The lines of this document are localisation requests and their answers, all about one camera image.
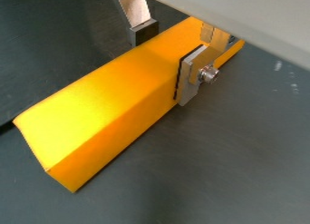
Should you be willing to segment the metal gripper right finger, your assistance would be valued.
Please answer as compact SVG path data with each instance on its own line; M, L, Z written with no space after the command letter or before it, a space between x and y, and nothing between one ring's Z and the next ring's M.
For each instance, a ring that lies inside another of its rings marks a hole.
M201 40L180 60L174 99L181 106L196 97L204 83L214 83L220 75L216 64L234 55L236 37L208 23L202 24Z

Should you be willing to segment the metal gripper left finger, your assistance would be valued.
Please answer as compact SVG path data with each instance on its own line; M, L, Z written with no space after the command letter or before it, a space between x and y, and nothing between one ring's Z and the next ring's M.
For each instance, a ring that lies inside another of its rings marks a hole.
M121 12L130 44L137 47L160 34L160 22L152 17L148 0L113 0Z

